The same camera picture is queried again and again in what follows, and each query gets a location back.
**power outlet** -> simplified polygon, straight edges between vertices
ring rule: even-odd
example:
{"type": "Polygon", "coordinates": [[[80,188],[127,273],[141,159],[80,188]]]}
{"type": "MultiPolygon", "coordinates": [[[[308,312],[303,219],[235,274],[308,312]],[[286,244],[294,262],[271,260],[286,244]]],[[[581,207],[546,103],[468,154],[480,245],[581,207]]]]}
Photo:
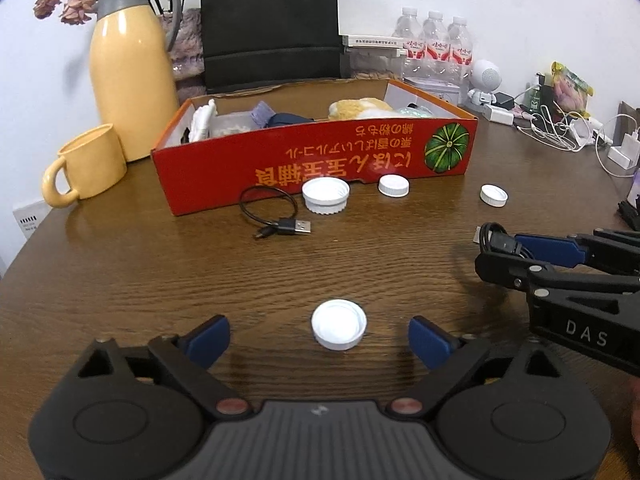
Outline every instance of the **power outlet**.
{"type": "Polygon", "coordinates": [[[36,230],[36,227],[40,225],[40,222],[44,220],[44,217],[49,211],[51,211],[51,208],[44,200],[14,209],[15,221],[18,222],[27,240],[36,230]]]}

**chair backrest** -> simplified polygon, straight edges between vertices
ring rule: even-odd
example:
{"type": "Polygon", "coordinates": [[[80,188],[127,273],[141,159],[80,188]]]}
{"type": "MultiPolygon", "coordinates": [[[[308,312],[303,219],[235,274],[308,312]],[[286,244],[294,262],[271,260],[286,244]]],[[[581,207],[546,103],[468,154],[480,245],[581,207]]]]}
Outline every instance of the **chair backrest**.
{"type": "Polygon", "coordinates": [[[208,92],[340,77],[337,0],[201,0],[208,92]]]}

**yellow mug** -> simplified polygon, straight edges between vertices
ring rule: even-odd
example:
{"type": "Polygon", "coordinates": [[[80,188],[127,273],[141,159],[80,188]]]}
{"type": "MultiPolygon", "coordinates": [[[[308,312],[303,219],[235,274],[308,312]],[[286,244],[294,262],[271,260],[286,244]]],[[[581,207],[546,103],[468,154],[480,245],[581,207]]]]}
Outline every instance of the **yellow mug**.
{"type": "Polygon", "coordinates": [[[93,128],[66,143],[58,151],[58,160],[42,177],[42,196],[52,207],[66,207],[80,198],[89,198],[116,184],[127,173],[120,139],[113,124],[93,128]],[[64,169],[71,188],[61,194],[56,175],[64,169]]]}

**bottle cap lid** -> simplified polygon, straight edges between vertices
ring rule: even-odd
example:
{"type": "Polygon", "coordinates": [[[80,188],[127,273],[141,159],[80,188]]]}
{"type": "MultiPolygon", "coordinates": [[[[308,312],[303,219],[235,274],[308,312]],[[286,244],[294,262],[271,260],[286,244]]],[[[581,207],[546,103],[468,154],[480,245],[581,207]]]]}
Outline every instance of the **bottle cap lid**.
{"type": "Polygon", "coordinates": [[[384,175],[378,182],[378,190],[383,195],[400,198],[409,193],[409,181],[400,175],[384,175]]]}
{"type": "Polygon", "coordinates": [[[347,207],[349,184],[333,176],[320,176],[305,182],[302,196],[309,211],[331,215],[347,207]]]}
{"type": "Polygon", "coordinates": [[[480,198],[493,207],[502,207],[507,203],[509,195],[505,190],[491,184],[484,184],[480,189],[480,198]]]}
{"type": "Polygon", "coordinates": [[[311,316],[316,341],[329,350],[348,350],[356,346],[367,327],[367,316],[353,301],[329,300],[311,316]]]}

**white wall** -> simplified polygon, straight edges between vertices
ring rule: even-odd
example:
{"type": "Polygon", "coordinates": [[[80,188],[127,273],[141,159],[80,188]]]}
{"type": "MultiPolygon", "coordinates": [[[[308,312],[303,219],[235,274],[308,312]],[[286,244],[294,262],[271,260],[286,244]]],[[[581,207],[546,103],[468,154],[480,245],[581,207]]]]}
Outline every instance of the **white wall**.
{"type": "Polygon", "coordinates": [[[601,120],[622,100],[640,106],[638,0],[338,0],[342,34],[391,34],[402,6],[418,20],[440,10],[465,16],[474,57],[500,67],[500,90],[519,94],[536,72],[559,61],[595,90],[588,109],[601,120]]]}
{"type": "MultiPolygon", "coordinates": [[[[99,124],[88,76],[92,23],[39,21],[35,0],[0,1],[0,260],[24,244],[15,206],[40,198],[40,178],[69,138],[99,124]]],[[[187,7],[199,0],[187,0],[187,7]]],[[[565,63],[596,91],[590,111],[615,114],[622,99],[640,105],[638,0],[339,0],[340,31],[390,34],[402,6],[424,17],[466,16],[476,57],[496,62],[502,90],[517,93],[552,61],[565,63]]]]}

